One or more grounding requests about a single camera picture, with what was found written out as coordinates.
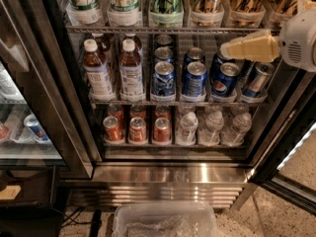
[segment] red soda can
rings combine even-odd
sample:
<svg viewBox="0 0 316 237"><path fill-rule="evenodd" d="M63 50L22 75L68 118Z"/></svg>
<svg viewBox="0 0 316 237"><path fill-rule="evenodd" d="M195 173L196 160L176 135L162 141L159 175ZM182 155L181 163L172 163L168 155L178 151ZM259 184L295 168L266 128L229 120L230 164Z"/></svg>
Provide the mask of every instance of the red soda can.
<svg viewBox="0 0 316 237"><path fill-rule="evenodd" d="M154 125L153 140L168 142L171 139L171 126L167 118L158 118Z"/></svg>
<svg viewBox="0 0 316 237"><path fill-rule="evenodd" d="M155 120L158 118L166 118L171 121L171 111L169 106L156 106Z"/></svg>
<svg viewBox="0 0 316 237"><path fill-rule="evenodd" d="M109 104L108 116L116 117L118 119L120 128L124 130L125 128L124 108L121 105Z"/></svg>
<svg viewBox="0 0 316 237"><path fill-rule="evenodd" d="M103 120L103 128L106 134L106 140L122 140L121 127L119 125L119 120L116 117L106 117Z"/></svg>
<svg viewBox="0 0 316 237"><path fill-rule="evenodd" d="M132 105L129 111L130 119L142 118L146 119L146 107L142 105Z"/></svg>
<svg viewBox="0 0 316 237"><path fill-rule="evenodd" d="M146 122L143 118L132 118L129 123L128 138L133 142L142 142L146 140Z"/></svg>

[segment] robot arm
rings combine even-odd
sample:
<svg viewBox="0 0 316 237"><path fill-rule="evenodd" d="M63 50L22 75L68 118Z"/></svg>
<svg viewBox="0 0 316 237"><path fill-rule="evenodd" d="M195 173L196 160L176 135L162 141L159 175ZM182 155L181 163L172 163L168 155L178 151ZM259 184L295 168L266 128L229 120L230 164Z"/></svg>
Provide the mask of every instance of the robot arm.
<svg viewBox="0 0 316 237"><path fill-rule="evenodd" d="M220 51L226 58L261 62L272 62L281 55L291 66L316 72L316 7L288 20L279 37L273 37L270 30L259 30L224 43Z"/></svg>

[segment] brown soda bottle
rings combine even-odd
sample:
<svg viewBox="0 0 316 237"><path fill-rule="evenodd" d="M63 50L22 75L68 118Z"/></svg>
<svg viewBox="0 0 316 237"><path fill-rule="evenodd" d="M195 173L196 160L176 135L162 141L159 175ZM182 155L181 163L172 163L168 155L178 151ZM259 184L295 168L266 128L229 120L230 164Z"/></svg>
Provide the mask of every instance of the brown soda bottle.
<svg viewBox="0 0 316 237"><path fill-rule="evenodd" d="M119 55L119 72L122 92L127 96L143 94L142 67L139 53L132 39L122 42L122 53Z"/></svg>
<svg viewBox="0 0 316 237"><path fill-rule="evenodd" d="M84 41L85 56L83 66L95 95L110 95L114 92L107 68L107 58L103 52L98 51L94 39Z"/></svg>
<svg viewBox="0 0 316 237"><path fill-rule="evenodd" d="M100 52L103 52L107 58L107 68L111 82L114 83L114 71L112 65L112 45L110 40L104 34L92 34L93 39L98 45Z"/></svg>
<svg viewBox="0 0 316 237"><path fill-rule="evenodd" d="M139 53L140 58L142 60L142 43L141 40L139 38L139 36L137 36L136 34L125 34L125 40L130 39L130 40L134 40L135 42L135 49L136 51Z"/></svg>

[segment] light strip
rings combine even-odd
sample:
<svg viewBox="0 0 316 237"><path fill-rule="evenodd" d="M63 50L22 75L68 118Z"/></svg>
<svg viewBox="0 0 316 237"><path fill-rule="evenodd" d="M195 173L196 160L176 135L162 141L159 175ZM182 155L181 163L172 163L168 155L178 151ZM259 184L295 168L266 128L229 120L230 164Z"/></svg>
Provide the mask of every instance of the light strip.
<svg viewBox="0 0 316 237"><path fill-rule="evenodd" d="M310 129L304 134L301 140L294 146L294 148L289 152L289 154L284 158L284 160L276 167L280 170L284 164L296 153L296 151L303 145L303 143L309 138L312 132L316 130L316 122L310 127Z"/></svg>

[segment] ventilation grille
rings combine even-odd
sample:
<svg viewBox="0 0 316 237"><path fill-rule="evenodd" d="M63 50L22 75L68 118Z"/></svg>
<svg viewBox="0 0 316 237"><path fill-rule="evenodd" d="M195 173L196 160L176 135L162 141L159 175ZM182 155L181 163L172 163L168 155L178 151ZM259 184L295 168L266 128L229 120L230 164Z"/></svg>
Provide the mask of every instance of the ventilation grille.
<svg viewBox="0 0 316 237"><path fill-rule="evenodd" d="M301 62L302 50L299 43L294 42L288 46L288 57L294 63Z"/></svg>

